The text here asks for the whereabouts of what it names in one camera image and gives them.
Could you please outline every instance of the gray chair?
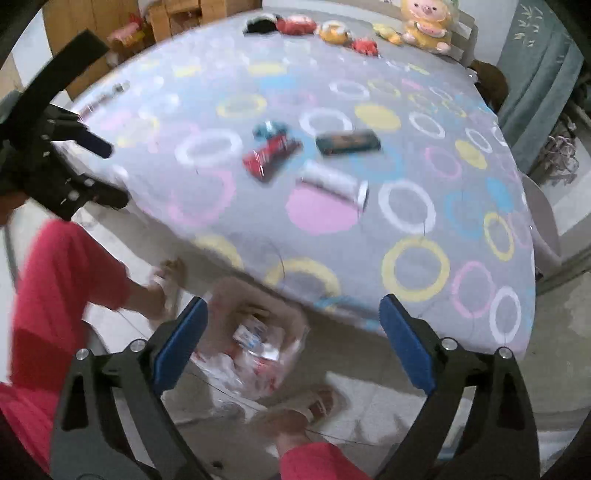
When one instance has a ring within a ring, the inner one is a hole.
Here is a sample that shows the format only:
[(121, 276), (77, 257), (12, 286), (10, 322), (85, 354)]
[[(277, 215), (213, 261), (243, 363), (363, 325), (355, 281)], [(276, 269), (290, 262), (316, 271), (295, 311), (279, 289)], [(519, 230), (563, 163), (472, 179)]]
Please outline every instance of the gray chair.
[(521, 181), (534, 221), (531, 237), (534, 241), (535, 268), (544, 277), (549, 277), (562, 265), (560, 237), (554, 212), (544, 192), (531, 178), (521, 175)]

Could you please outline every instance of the red plush toy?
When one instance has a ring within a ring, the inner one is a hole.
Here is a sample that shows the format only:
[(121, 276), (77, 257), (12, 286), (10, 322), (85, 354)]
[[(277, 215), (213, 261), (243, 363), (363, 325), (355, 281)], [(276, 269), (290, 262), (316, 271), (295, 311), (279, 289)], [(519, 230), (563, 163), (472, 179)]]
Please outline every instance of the red plush toy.
[(353, 40), (351, 48), (358, 53), (362, 53), (363, 55), (370, 57), (378, 56), (378, 44), (368, 37)]
[(309, 35), (316, 30), (316, 22), (305, 15), (292, 15), (277, 20), (277, 30), (284, 35)]

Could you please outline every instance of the orange plush toy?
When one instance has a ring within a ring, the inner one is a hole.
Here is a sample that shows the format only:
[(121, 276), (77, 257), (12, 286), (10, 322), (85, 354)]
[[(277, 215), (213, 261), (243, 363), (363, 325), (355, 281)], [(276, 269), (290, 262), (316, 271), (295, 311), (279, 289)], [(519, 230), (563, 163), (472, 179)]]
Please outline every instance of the orange plush toy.
[(407, 22), (402, 39), (423, 50), (448, 54), (452, 43), (453, 8), (453, 4), (445, 0), (402, 0), (402, 14)]

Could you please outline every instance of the blue gripper pad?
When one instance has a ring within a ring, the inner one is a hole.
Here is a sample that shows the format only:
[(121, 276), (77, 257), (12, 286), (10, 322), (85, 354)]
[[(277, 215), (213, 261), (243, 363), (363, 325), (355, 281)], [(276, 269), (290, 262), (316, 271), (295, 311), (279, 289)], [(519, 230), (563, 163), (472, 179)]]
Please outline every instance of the blue gripper pad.
[(156, 395), (172, 390), (207, 327), (207, 303), (195, 297), (179, 315), (179, 324), (154, 359), (152, 387)]
[(379, 303), (379, 322), (404, 371), (415, 387), (430, 395), (436, 387), (433, 360), (404, 319), (404, 314), (408, 315), (406, 311), (401, 312), (387, 296)]

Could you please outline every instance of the person's foot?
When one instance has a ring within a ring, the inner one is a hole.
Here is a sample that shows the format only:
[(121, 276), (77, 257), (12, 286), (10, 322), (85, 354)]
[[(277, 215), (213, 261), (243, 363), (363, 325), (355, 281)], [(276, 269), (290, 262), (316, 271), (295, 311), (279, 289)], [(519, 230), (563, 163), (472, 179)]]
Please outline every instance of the person's foot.
[[(264, 420), (259, 424), (259, 431), (269, 438), (304, 433), (309, 425), (324, 420), (333, 413), (335, 396), (335, 391), (328, 386), (316, 388), (302, 397), (286, 402), (285, 408), (278, 406), (276, 410), (265, 414)], [(300, 398), (304, 402), (301, 405), (298, 404)]]
[(152, 280), (146, 289), (154, 293), (157, 301), (146, 312), (148, 320), (163, 322), (177, 316), (178, 297), (184, 285), (186, 269), (181, 259), (165, 260), (152, 274)]

